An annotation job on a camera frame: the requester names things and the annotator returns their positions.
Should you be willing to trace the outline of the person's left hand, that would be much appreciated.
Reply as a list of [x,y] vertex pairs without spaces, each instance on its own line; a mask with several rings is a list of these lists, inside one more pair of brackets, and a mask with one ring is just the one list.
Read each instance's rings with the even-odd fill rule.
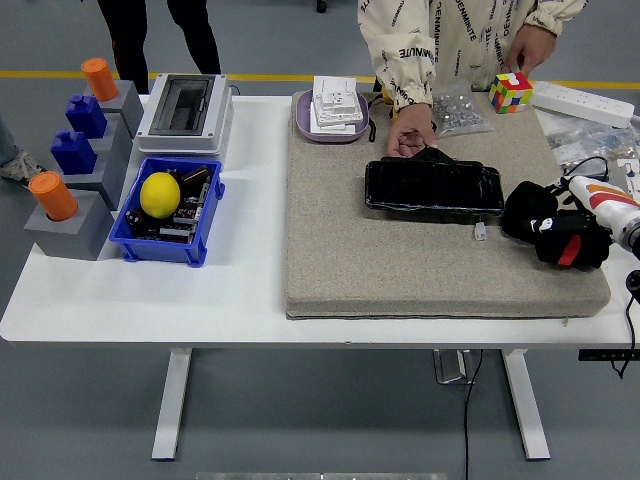
[[520,71],[529,77],[533,70],[544,63],[556,48],[557,36],[542,27],[524,24],[510,46],[503,66],[503,73]]

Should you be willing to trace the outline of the person's right hand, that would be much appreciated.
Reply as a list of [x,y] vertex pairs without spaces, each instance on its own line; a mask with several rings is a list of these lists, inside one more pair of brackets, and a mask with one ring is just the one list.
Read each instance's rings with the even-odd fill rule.
[[426,147],[436,148],[437,144],[437,135],[432,128],[431,106],[412,104],[399,111],[390,127],[387,155],[409,158]]

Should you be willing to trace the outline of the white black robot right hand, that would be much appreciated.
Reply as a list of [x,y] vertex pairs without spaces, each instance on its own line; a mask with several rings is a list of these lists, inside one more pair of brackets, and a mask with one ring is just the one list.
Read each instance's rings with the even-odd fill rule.
[[560,177],[546,189],[552,194],[569,193],[577,210],[566,216],[544,215],[521,221],[527,233],[577,234],[595,223],[604,228],[615,243],[633,249],[639,239],[639,204],[623,189],[581,175]]

